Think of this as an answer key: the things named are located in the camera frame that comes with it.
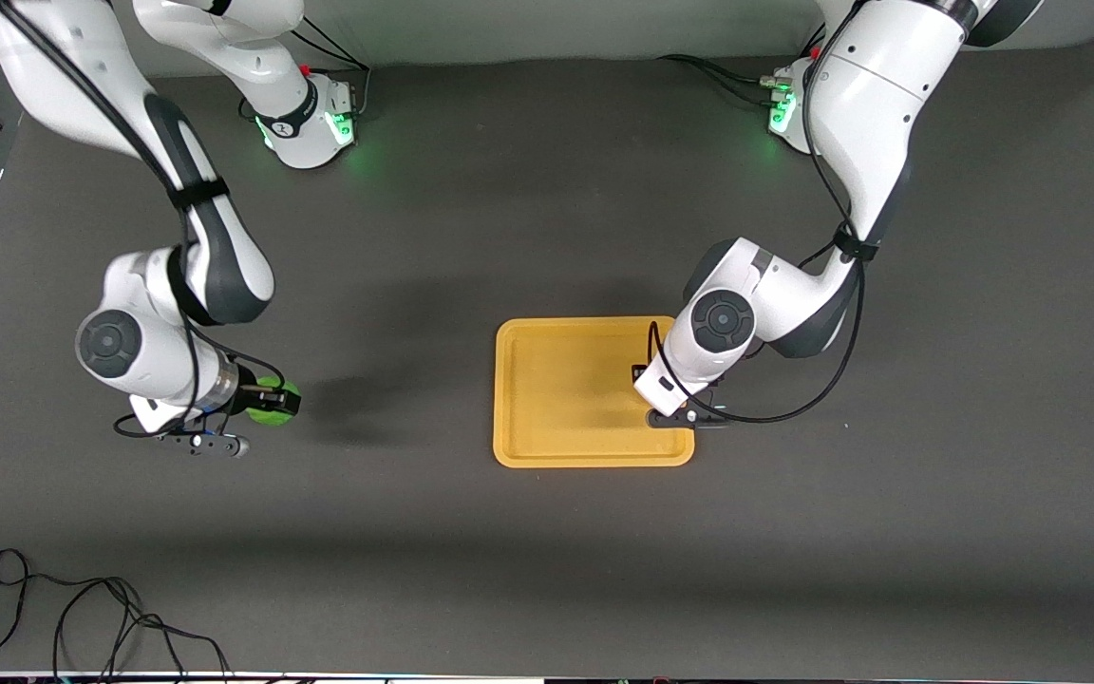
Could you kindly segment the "green apple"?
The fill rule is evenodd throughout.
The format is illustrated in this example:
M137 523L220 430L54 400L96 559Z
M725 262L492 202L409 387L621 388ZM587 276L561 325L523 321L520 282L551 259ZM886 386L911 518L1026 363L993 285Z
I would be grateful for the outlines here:
M301 393L296 384L277 376L256 378L246 393L244 411L255 424L283 426L299 414Z

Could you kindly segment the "yellow plastic tray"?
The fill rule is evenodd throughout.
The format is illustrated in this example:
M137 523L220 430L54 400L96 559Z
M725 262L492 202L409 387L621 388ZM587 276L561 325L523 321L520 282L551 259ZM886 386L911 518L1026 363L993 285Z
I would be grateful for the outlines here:
M654 428L632 368L647 362L657 316L516 317L494 339L492 451L509 468L673 467L687 428Z

